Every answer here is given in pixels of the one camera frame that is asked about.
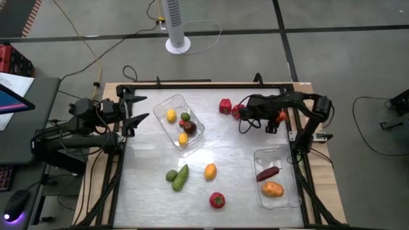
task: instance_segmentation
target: monitor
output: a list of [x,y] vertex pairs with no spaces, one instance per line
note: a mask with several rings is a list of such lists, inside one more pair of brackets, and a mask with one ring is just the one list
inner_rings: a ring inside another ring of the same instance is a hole
[[0,114],[28,111],[34,108],[33,103],[0,84]]

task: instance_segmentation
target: plastic tray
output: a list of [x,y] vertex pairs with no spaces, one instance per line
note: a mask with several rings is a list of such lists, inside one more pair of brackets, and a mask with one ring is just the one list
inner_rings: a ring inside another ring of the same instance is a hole
[[[266,209],[295,208],[300,206],[301,198],[297,192],[290,152],[286,148],[259,149],[254,152],[254,181],[256,181],[259,201]],[[264,181],[257,182],[256,176],[270,167],[276,166],[280,172]],[[279,183],[284,188],[281,197],[267,197],[261,187],[267,181]]]
[[[176,111],[176,121],[173,123],[168,122],[166,119],[166,113],[169,109],[174,109]],[[197,130],[194,134],[188,135],[186,145],[180,146],[179,134],[183,133],[184,131],[183,128],[179,126],[179,121],[181,120],[180,114],[183,112],[187,112],[190,115],[190,120],[196,124]],[[190,109],[185,99],[181,95],[174,95],[159,103],[153,108],[153,113],[158,118],[159,123],[162,125],[162,128],[165,130],[167,136],[177,147],[186,148],[187,146],[196,142],[205,131],[205,126],[198,120],[192,109]]]

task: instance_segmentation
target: red bell pepper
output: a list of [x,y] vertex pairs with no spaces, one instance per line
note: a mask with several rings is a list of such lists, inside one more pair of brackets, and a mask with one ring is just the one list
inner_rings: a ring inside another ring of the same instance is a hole
[[244,108],[245,106],[240,104],[240,105],[235,105],[233,109],[231,110],[231,115],[233,115],[236,119],[240,119],[240,113],[238,112],[239,108]]
[[221,113],[230,114],[231,112],[231,102],[230,99],[223,98],[219,104],[219,110]]
[[275,120],[276,122],[280,123],[287,118],[287,114],[284,111],[280,111],[279,117]]
[[226,200],[224,199],[224,195],[221,194],[220,192],[215,192],[210,196],[210,205],[213,208],[222,208],[224,204],[226,203]]

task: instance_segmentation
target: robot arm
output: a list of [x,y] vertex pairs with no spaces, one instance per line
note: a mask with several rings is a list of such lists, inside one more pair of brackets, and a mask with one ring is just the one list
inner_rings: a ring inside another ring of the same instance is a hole
[[[278,96],[250,95],[246,107],[239,108],[240,119],[248,121],[254,119],[268,120],[266,133],[275,134],[280,125],[277,120],[283,109],[295,108],[309,118],[305,127],[297,132],[295,141],[291,145],[297,153],[308,153],[313,143],[313,134],[318,125],[329,117],[332,102],[326,97],[317,94],[301,92],[284,93]],[[304,100],[314,100],[313,109],[310,111]]]

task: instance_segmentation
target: concrete floor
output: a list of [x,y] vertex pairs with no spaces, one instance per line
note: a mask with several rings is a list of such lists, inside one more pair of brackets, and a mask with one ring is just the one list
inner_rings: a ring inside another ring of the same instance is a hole
[[[269,0],[181,2],[186,20],[218,20],[224,29],[278,28]],[[59,3],[82,35],[129,34],[152,25],[144,14],[148,0]],[[287,0],[279,4],[286,28],[409,24],[408,1]],[[151,14],[156,15],[156,11],[152,9]],[[44,0],[29,37],[74,35],[52,1]],[[192,50],[203,49],[215,39],[216,36],[193,37]],[[260,72],[265,81],[291,81],[279,34],[224,35],[212,49],[193,56],[168,54],[165,40],[141,38],[123,42],[101,60],[102,81],[129,81],[122,76],[124,65],[132,65],[140,80],[153,80],[158,75],[167,80],[251,81]],[[336,108],[334,121],[327,128],[334,134],[328,146],[348,223],[357,227],[409,229],[409,157],[373,153],[362,142],[351,114],[353,99],[358,96],[393,97],[408,88],[409,31],[297,33],[288,34],[288,40],[299,81],[312,82],[315,92],[327,95]],[[89,44],[98,55],[115,42],[100,40]],[[34,63],[39,77],[62,77],[93,60],[81,42],[13,45]],[[68,78],[60,90],[91,97],[96,75],[94,65]],[[69,118],[68,103],[74,101],[59,94],[50,118]],[[383,102],[366,100],[357,104],[358,122],[375,148],[388,153],[409,151],[407,141],[397,135],[404,130],[380,130],[378,123],[391,116]],[[54,207],[51,201],[48,206]]]

